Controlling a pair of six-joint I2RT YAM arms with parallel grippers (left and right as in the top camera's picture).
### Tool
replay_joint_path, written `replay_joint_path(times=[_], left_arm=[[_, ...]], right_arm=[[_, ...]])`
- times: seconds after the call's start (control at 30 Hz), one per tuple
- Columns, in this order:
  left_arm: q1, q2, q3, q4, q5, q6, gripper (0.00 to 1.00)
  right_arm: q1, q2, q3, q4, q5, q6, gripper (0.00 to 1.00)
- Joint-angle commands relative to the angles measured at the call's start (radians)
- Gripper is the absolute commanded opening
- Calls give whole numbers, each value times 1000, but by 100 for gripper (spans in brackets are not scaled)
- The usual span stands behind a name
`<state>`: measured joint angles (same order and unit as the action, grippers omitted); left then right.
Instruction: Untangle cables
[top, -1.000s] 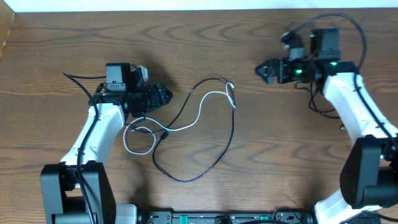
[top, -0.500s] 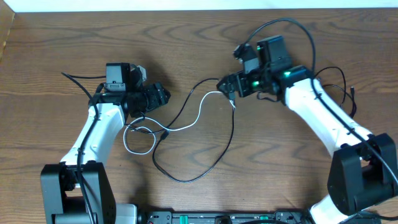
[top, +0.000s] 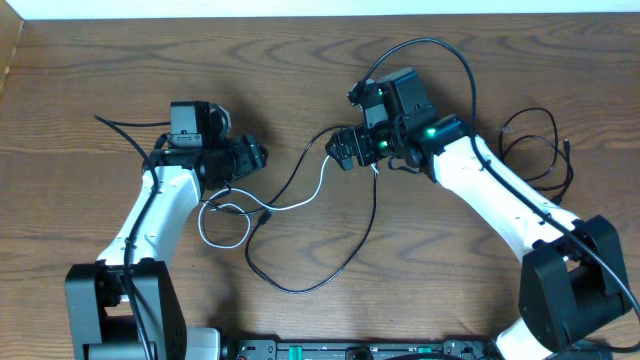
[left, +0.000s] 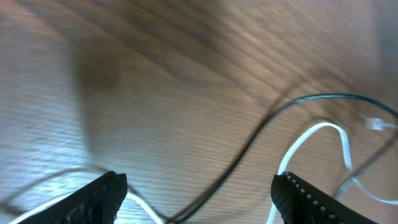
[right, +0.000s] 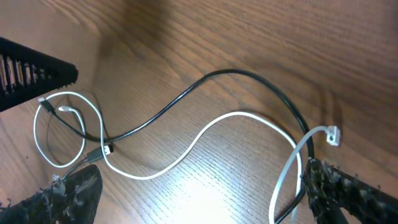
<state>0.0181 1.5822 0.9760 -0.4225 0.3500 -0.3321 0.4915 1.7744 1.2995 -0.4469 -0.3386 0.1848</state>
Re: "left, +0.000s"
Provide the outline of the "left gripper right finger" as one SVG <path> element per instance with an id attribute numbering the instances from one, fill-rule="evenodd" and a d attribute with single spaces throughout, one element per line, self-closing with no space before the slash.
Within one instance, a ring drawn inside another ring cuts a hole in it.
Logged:
<path id="1" fill-rule="evenodd" d="M 274 176 L 271 199 L 287 224 L 376 224 L 292 172 Z"/>

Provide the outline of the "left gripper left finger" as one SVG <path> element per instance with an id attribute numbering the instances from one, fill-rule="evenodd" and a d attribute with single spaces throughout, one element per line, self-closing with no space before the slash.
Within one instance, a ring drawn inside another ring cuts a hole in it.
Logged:
<path id="1" fill-rule="evenodd" d="M 21 224 L 113 224 L 127 195 L 126 174 L 109 171 Z"/>

